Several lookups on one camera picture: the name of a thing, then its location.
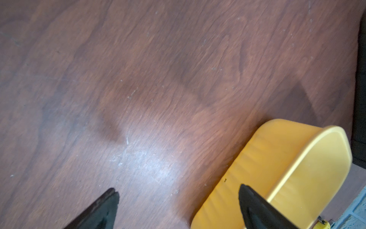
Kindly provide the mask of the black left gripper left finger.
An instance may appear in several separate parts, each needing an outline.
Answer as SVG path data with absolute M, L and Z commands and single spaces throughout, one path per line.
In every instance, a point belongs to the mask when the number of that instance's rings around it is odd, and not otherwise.
M 119 199 L 119 193 L 109 188 L 65 229 L 113 229 Z

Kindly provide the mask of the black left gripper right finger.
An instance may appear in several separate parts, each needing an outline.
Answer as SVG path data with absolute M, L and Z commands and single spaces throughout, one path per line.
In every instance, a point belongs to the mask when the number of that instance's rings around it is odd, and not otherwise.
M 250 186 L 239 189 L 239 205 L 247 229 L 295 229 L 296 226 Z

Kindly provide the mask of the yellow plastic storage box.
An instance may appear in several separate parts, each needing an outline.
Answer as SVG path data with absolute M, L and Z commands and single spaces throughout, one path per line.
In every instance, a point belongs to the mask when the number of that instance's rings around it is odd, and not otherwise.
M 309 229 L 352 164 L 343 128 L 284 119 L 261 125 L 193 218 L 193 229 L 243 229 L 239 189 L 250 186 L 291 223 Z

